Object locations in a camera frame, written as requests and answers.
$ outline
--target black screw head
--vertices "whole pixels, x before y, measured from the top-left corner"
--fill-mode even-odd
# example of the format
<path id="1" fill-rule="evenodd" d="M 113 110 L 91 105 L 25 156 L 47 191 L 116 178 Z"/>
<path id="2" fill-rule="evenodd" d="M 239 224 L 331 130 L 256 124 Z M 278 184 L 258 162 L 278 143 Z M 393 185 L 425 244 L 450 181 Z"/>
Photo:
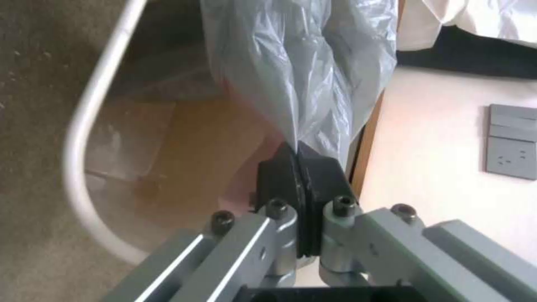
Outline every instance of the black screw head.
<path id="1" fill-rule="evenodd" d="M 287 213 L 287 202 L 281 198 L 273 198 L 266 204 L 265 211 L 269 218 L 282 219 Z"/>
<path id="2" fill-rule="evenodd" d="M 390 211 L 407 224 L 412 223 L 417 218 L 416 210 L 407 204 L 396 204 L 391 207 Z"/>
<path id="3" fill-rule="evenodd" d="M 338 217 L 353 216 L 357 207 L 356 201 L 350 196 L 337 196 L 333 201 L 333 213 Z"/>
<path id="4" fill-rule="evenodd" d="M 224 236 L 235 223 L 235 216 L 229 211 L 215 212 L 211 217 L 211 231 L 215 235 Z"/>

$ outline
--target translucent plastic bag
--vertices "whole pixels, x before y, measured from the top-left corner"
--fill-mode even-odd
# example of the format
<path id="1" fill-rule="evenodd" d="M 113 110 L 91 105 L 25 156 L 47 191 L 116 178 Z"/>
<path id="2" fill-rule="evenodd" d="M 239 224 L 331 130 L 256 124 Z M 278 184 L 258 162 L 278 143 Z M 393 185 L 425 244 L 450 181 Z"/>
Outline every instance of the translucent plastic bag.
<path id="1" fill-rule="evenodd" d="M 396 0 L 201 0 L 211 72 L 291 146 L 346 165 L 395 68 Z"/>

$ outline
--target silver metal arm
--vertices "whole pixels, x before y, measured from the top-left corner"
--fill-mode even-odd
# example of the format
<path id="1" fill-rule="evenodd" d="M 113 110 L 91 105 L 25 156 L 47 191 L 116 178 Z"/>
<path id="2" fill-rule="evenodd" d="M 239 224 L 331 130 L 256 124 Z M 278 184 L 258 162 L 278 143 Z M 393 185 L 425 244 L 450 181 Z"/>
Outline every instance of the silver metal arm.
<path id="1" fill-rule="evenodd" d="M 412 285 L 430 301 L 537 300 L 535 267 L 460 221 L 424 228 L 409 206 L 338 215 L 335 205 L 323 212 L 329 285 L 362 284 L 367 273 L 370 284 Z"/>
<path id="2" fill-rule="evenodd" d="M 319 271 L 331 286 L 414 288 L 429 301 L 537 300 L 537 269 L 460 221 L 425 228 L 410 206 L 364 214 L 338 197 L 324 207 L 322 230 Z M 231 302 L 245 287 L 292 286 L 297 239 L 297 213 L 281 200 L 236 221 L 216 212 L 200 234 L 173 236 L 104 301 Z"/>
<path id="3" fill-rule="evenodd" d="M 224 302 L 243 286 L 292 286 L 296 224 L 296 211 L 277 200 L 236 221 L 216 212 L 200 234 L 171 237 L 103 301 Z"/>

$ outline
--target black fabric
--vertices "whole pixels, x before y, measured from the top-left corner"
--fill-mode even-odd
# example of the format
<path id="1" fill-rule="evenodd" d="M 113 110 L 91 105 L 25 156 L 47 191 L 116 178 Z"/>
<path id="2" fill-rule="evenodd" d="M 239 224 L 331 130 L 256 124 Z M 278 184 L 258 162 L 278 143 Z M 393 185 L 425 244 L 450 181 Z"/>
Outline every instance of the black fabric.
<path id="1" fill-rule="evenodd" d="M 296 210 L 297 258 L 321 254 L 323 208 L 338 196 L 355 199 L 339 162 L 302 141 L 297 154 L 284 142 L 274 157 L 259 163 L 255 212 L 273 198 L 285 200 Z"/>
<path id="2" fill-rule="evenodd" d="M 426 302 L 410 286 L 241 288 L 234 302 Z"/>
<path id="3" fill-rule="evenodd" d="M 402 66 L 537 79 L 537 49 L 445 26 L 433 48 L 397 52 Z"/>

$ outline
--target power socket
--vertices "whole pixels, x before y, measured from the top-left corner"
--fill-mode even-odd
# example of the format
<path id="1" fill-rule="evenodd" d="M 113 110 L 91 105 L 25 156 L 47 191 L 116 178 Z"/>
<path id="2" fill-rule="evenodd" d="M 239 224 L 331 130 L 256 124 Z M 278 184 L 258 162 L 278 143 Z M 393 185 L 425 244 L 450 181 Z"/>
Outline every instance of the power socket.
<path id="1" fill-rule="evenodd" d="M 487 171 L 526 179 L 537 179 L 537 145 L 489 136 Z"/>

